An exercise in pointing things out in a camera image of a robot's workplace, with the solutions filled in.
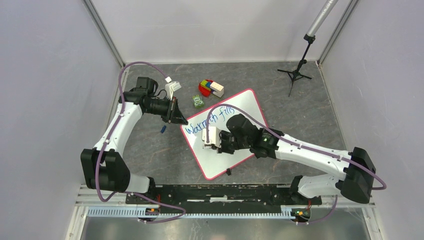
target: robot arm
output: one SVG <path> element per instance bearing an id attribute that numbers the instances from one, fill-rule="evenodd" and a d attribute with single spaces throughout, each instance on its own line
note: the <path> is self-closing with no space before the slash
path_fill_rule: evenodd
<path id="1" fill-rule="evenodd" d="M 257 158 L 289 160 L 326 172 L 324 175 L 294 178 L 291 190 L 308 199 L 342 194 L 357 203 L 370 201 L 374 178 L 353 164 L 342 161 L 342 158 L 351 159 L 375 173 L 375 167 L 365 150 L 355 147 L 353 152 L 348 152 L 325 148 L 272 129 L 282 137 L 279 139 L 263 128 L 258 129 L 242 114 L 231 117 L 226 126 L 229 132 L 210 126 L 209 142 L 206 142 L 206 129 L 203 129 L 204 146 L 219 154 L 249 149 Z"/>
<path id="2" fill-rule="evenodd" d="M 171 98 L 159 99 L 155 96 L 157 88 L 158 84 L 155 80 L 148 77 L 139 77 L 136 87 L 123 93 L 125 111 L 121 114 L 123 104 L 121 99 L 119 99 L 115 116 L 102 138 L 94 145 L 93 149 L 84 149 L 82 151 L 80 157 L 82 169 L 85 182 L 89 188 L 96 188 L 95 171 L 97 158 L 104 142 L 107 141 L 107 136 L 113 125 L 116 124 L 116 120 L 120 116 L 120 121 L 109 137 L 101 156 L 102 165 L 99 169 L 99 188 L 114 192 L 127 191 L 136 193 L 146 193 L 149 190 L 150 179 L 146 176 L 130 173 L 122 159 L 125 144 L 134 125 L 145 113 L 159 115 L 166 123 L 184 125 L 188 123 L 178 108 L 177 98 L 170 96 Z"/>

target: white object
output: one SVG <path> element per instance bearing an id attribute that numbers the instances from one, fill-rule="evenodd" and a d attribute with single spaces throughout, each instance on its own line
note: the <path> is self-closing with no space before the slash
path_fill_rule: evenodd
<path id="1" fill-rule="evenodd" d="M 172 99 L 174 92 L 181 88 L 181 84 L 178 81 L 173 81 L 165 85 L 166 97 Z"/>
<path id="2" fill-rule="evenodd" d="M 109 127 L 107 128 L 104 135 L 101 139 L 94 145 L 97 150 L 103 146 L 103 143 L 106 142 L 106 138 L 108 133 L 110 132 L 113 124 L 116 122 L 118 116 L 121 116 L 118 125 L 110 136 L 110 140 L 104 149 L 105 152 L 110 150 L 115 150 L 115 152 L 119 153 L 122 157 L 124 154 L 125 144 L 127 143 L 128 137 L 133 131 L 134 125 L 138 122 L 138 120 L 142 117 L 143 112 L 140 108 L 140 105 L 134 104 L 132 102 L 125 102 L 125 111 L 121 113 L 122 103 L 118 104 L 117 110 L 115 112 L 115 116 L 112 119 Z M 145 193 L 149 189 L 150 180 L 146 176 L 139 176 L 131 173 L 129 177 L 129 184 L 126 188 L 127 192 L 135 192 L 135 193 Z"/>
<path id="3" fill-rule="evenodd" d="M 206 128 L 201 130 L 201 140 L 204 142 L 204 146 L 211 148 L 214 145 L 217 148 L 221 147 L 220 133 L 221 130 L 216 126 L 209 127 L 209 142 L 206 142 Z"/>
<path id="4" fill-rule="evenodd" d="M 265 125 L 267 124 L 252 89 L 246 89 L 218 104 L 223 103 L 234 105 L 235 107 L 243 109 L 260 123 Z M 227 169 L 231 169 L 253 156 L 253 153 L 251 153 L 248 149 L 238 150 L 231 155 L 225 153 L 216 154 L 211 149 L 204 148 L 204 142 L 202 141 L 202 129 L 206 127 L 206 118 L 211 108 L 212 107 L 209 107 L 208 109 L 189 117 L 187 119 L 188 125 L 181 125 L 180 127 L 185 139 L 187 140 L 188 146 L 190 147 L 194 158 L 203 173 L 203 176 L 207 180 L 212 180 L 218 177 L 225 173 Z M 240 112 L 233 108 L 230 109 L 225 106 L 218 107 L 213 110 L 213 115 L 210 118 L 210 125 L 221 130 L 228 131 L 228 128 L 226 127 L 227 120 L 239 113 Z"/>
<path id="5" fill-rule="evenodd" d="M 224 86 L 221 84 L 212 82 L 209 87 L 213 90 L 212 94 L 218 98 L 221 98 L 224 95 Z"/>
<path id="6" fill-rule="evenodd" d="M 337 177 L 330 174 L 303 176 L 297 186 L 297 192 L 308 199 L 321 195 L 340 195 L 340 190 L 336 188 L 338 181 Z"/>
<path id="7" fill-rule="evenodd" d="M 113 117 L 109 127 L 107 127 L 107 130 L 103 134 L 101 139 L 94 145 L 94 147 L 98 150 L 102 148 L 103 142 L 105 142 L 105 139 L 108 136 L 112 125 L 116 122 L 118 116 L 120 115 L 121 108 L 122 103 L 119 103 L 115 112 L 115 116 Z M 105 148 L 105 151 L 107 152 L 111 149 L 114 149 L 115 152 L 118 152 L 122 157 L 122 154 L 124 153 L 125 144 L 127 144 L 128 137 L 133 131 L 134 125 L 142 117 L 142 115 L 143 112 L 140 108 L 140 105 L 134 104 L 132 102 L 125 102 L 125 111 L 123 112 L 118 125 L 110 136 L 110 140 Z"/>

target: black mounting base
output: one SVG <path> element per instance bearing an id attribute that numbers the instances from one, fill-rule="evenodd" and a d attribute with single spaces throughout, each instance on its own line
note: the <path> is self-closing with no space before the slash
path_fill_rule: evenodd
<path id="1" fill-rule="evenodd" d="M 287 71 L 287 70 L 277 69 L 277 71 L 279 71 L 279 72 L 283 72 L 283 73 L 287 73 L 288 77 L 289 77 L 289 78 L 290 78 L 290 80 L 291 80 L 290 92 L 288 93 L 288 96 L 289 96 L 289 97 L 290 97 L 290 94 L 292 93 L 293 84 L 294 84 L 297 80 L 302 79 L 302 78 L 312 79 L 312 77 L 310 77 L 310 76 L 306 76 L 306 75 L 301 74 L 301 73 L 300 73 L 297 69 L 296 69 L 296 70 L 294 70 L 294 71 Z"/>
<path id="2" fill-rule="evenodd" d="M 281 213 L 281 205 L 321 205 L 321 197 L 308 199 L 292 193 L 289 184 L 188 184 L 158 185 L 155 188 L 161 203 L 184 208 L 188 214 L 259 214 Z M 211 198 L 226 198 L 222 203 Z M 136 195 L 127 195 L 126 204 L 151 204 Z M 161 214 L 176 214 L 178 209 L 161 207 Z"/>

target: gray floor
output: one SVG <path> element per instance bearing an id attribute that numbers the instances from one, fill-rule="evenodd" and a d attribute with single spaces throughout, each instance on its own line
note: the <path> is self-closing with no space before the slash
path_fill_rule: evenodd
<path id="1" fill-rule="evenodd" d="M 328 209 L 315 209 L 319 219 Z M 89 217 L 83 240 L 369 240 L 360 208 L 338 208 L 321 223 L 296 226 L 286 219 L 182 218 L 161 224 L 142 224 L 134 218 Z"/>
<path id="2" fill-rule="evenodd" d="M 294 83 L 291 96 L 290 79 L 277 69 L 295 69 L 297 62 L 243 62 L 164 64 L 161 69 L 179 81 L 182 89 L 175 93 L 179 108 L 188 118 L 225 98 L 251 88 L 255 91 L 268 124 L 297 139 L 316 145 L 344 149 L 340 129 L 333 113 L 320 72 L 314 62 L 302 67 L 304 75 Z M 150 77 L 163 88 L 165 81 L 154 68 L 131 66 L 125 90 L 133 88 L 137 77 Z M 222 99 L 204 98 L 205 107 L 196 109 L 192 96 L 200 94 L 199 82 L 211 79 L 225 87 Z M 251 158 L 236 166 L 232 175 L 206 180 L 191 153 L 180 126 L 167 125 L 158 116 L 144 115 L 135 125 L 125 146 L 123 159 L 129 169 L 142 176 L 153 177 L 157 184 L 224 184 L 224 183 L 291 183 L 294 176 L 315 176 L 322 172 L 294 162 L 271 158 Z"/>

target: metal frame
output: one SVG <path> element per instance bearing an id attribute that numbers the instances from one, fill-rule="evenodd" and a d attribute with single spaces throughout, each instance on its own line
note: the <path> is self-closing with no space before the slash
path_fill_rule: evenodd
<path id="1" fill-rule="evenodd" d="M 108 30 L 105 27 L 105 24 L 103 23 L 102 19 L 99 16 L 99 13 L 97 12 L 92 0 L 82 0 L 85 7 L 88 10 L 88 13 L 90 13 L 91 18 L 93 19 L 95 25 L 97 26 L 98 31 L 100 32 L 103 39 L 106 41 L 107 46 L 109 47 L 110 51 L 113 54 L 113 57 L 115 58 L 118 65 L 122 68 L 125 66 L 125 62 L 122 59 L 120 53 L 118 52 L 117 47 L 114 44 L 114 41 L 112 41 L 111 36 L 109 35 Z"/>
<path id="2" fill-rule="evenodd" d="M 324 60 L 326 59 L 327 55 L 329 54 L 331 48 L 333 47 L 334 43 L 336 42 L 337 38 L 340 35 L 340 32 L 345 27 L 346 22 L 348 21 L 349 17 L 351 16 L 353 10 L 357 6 L 358 2 L 360 0 L 350 0 L 349 4 L 347 5 L 346 9 L 343 12 L 343 15 L 341 16 L 340 20 L 337 23 L 337 26 L 335 27 L 334 31 L 332 32 L 330 39 L 327 42 L 327 45 L 325 45 L 324 51 L 322 51 L 321 56 L 319 57 L 317 63 L 318 65 L 323 64 Z"/>
<path id="3" fill-rule="evenodd" d="M 101 194 L 106 198 L 111 192 L 101 191 Z M 101 202 L 94 189 L 88 188 L 86 185 L 81 185 L 73 210 L 72 218 L 69 223 L 69 228 L 66 233 L 66 240 L 80 240 L 83 234 L 84 225 L 87 217 L 149 217 L 145 215 L 146 208 L 157 208 L 158 205 L 145 204 L 126 204 L 125 193 L 115 194 L 108 202 Z M 322 196 L 322 205 L 312 206 L 313 208 L 331 208 L 334 202 L 333 196 Z M 183 218 L 189 219 L 290 219 L 288 216 L 292 208 L 304 208 L 304 205 L 281 206 L 280 213 L 268 214 L 187 214 Z M 350 201 L 344 197 L 339 197 L 337 202 L 338 209 L 345 208 L 360 208 L 362 209 L 363 217 L 366 222 L 369 236 L 371 240 L 383 240 L 380 232 L 380 227 L 376 217 L 376 205 L 371 198 L 369 204 L 360 204 Z M 174 214 L 162 214 L 159 217 L 173 217 Z"/>

